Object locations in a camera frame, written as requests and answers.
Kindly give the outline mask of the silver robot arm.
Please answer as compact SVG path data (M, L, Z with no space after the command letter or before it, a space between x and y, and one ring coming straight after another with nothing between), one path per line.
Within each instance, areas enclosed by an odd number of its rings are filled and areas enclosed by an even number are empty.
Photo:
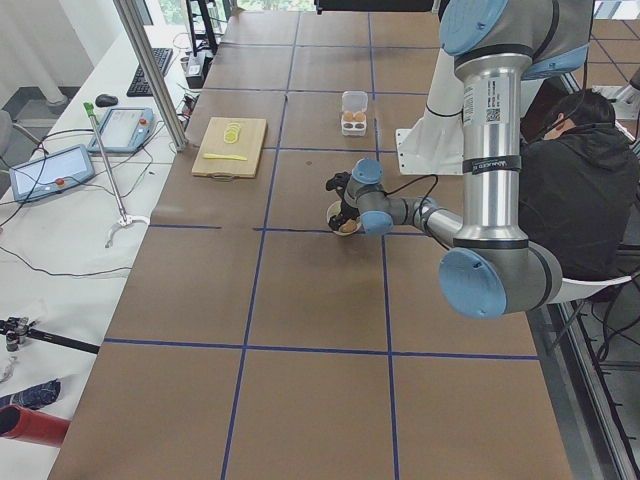
M439 266L444 297L480 319L552 302L561 267L518 225L520 98L525 80L571 72L587 57L589 1L448 1L439 9L439 40L462 84L453 105L461 124L464 208L455 214L428 197L394 198L382 168L362 159L326 187L338 194L330 228L383 235L411 225L447 247Z

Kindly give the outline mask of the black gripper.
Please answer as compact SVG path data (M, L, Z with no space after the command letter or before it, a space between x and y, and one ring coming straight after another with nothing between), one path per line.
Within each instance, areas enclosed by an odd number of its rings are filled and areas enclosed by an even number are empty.
M333 214L329 217L329 226L333 231L347 221L358 222L360 211L357 208L359 188L344 188L341 191L340 213Z

